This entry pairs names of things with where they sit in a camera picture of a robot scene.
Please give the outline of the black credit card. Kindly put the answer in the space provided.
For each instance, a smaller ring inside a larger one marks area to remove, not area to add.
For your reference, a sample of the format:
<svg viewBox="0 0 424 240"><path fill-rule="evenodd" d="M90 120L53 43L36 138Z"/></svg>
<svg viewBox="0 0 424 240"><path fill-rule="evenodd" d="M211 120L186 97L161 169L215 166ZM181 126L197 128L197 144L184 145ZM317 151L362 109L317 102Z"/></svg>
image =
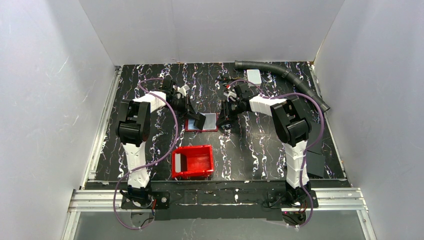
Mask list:
<svg viewBox="0 0 424 240"><path fill-rule="evenodd" d="M203 130L204 129L204 124L206 121L206 116L200 112L198 112L195 117L194 117L194 123L193 126L198 129L198 130Z"/></svg>

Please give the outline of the red plastic bin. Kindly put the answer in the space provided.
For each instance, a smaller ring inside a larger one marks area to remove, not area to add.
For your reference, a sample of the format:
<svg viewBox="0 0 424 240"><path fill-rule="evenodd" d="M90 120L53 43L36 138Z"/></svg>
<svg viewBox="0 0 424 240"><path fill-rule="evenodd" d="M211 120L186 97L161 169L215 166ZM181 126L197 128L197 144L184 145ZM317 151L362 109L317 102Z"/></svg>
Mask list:
<svg viewBox="0 0 424 240"><path fill-rule="evenodd" d="M210 144L182 146L172 152L173 179L208 178L214 171L214 153Z"/></svg>

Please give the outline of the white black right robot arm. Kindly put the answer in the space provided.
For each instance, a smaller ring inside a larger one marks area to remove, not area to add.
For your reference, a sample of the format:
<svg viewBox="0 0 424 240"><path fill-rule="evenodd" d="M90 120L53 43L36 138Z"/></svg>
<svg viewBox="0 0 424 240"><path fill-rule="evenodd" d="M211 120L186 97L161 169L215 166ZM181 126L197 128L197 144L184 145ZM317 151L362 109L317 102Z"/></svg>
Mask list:
<svg viewBox="0 0 424 240"><path fill-rule="evenodd" d="M286 182L293 189L305 186L309 177L305 171L305 150L312 130L303 113L296 109L295 101L287 98L271 98L254 93L248 83L230 86L224 90L225 100L216 125L229 127L244 112L272 117L275 132L286 153Z"/></svg>

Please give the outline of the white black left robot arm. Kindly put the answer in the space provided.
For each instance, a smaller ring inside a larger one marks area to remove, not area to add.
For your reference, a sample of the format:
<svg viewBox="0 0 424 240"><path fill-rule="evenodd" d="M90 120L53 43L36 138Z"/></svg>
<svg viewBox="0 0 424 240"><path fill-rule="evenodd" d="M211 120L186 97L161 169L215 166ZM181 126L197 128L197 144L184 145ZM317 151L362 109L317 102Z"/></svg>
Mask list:
<svg viewBox="0 0 424 240"><path fill-rule="evenodd" d="M123 99L119 104L116 125L116 135L123 145L127 166L128 186L133 189L145 189L150 182L147 167L154 165L158 160L146 163L146 142L150 136L151 113L162 108L168 108L174 117L175 126L178 126L177 115L185 119L193 119L194 126L201 130L204 127L206 116L194 110L191 104L188 85L177 86L171 79L153 78L161 81L156 91L144 89L145 95L134 99Z"/></svg>

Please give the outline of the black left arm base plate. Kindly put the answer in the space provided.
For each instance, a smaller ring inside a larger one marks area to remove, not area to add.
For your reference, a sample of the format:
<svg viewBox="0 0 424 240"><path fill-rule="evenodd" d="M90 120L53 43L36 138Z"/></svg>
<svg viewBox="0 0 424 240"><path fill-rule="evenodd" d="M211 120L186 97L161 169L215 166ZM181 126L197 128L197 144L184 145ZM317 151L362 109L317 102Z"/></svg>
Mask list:
<svg viewBox="0 0 424 240"><path fill-rule="evenodd" d="M153 191L151 188L131 188L127 191L120 190L122 196L122 209L168 209L170 205L170 193L167 191Z"/></svg>

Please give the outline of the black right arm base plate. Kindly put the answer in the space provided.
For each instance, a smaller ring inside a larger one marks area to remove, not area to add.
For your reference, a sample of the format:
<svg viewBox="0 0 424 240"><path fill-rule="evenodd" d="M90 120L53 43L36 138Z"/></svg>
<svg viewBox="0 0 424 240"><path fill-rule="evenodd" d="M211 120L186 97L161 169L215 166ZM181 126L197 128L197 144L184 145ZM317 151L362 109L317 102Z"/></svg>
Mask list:
<svg viewBox="0 0 424 240"><path fill-rule="evenodd" d="M319 202L316 192L310 190L308 194L301 188L295 193L290 191L267 191L262 206L268 209L295 208L295 210L299 211L305 211L311 207L318 208Z"/></svg>

